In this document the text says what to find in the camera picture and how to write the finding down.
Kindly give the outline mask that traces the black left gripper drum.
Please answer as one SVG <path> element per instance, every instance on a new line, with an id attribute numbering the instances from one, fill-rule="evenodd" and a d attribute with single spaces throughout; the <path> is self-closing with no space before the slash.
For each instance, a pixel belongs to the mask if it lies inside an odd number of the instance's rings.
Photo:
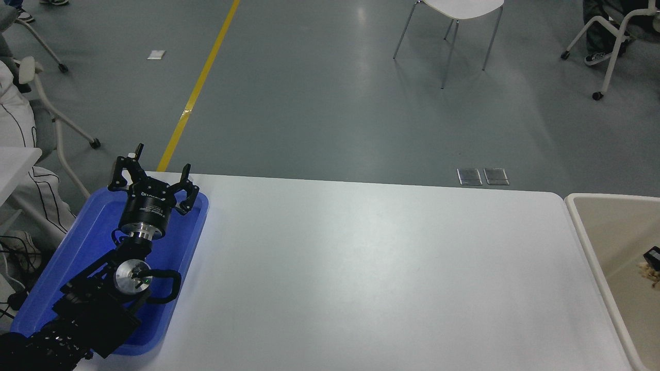
<path id="1" fill-rule="evenodd" d="M 144 223 L 154 228 L 167 228 L 175 207 L 177 184 L 170 185 L 158 179 L 146 179 L 131 184 L 123 192 L 127 202 L 120 217 L 120 228 Z"/>

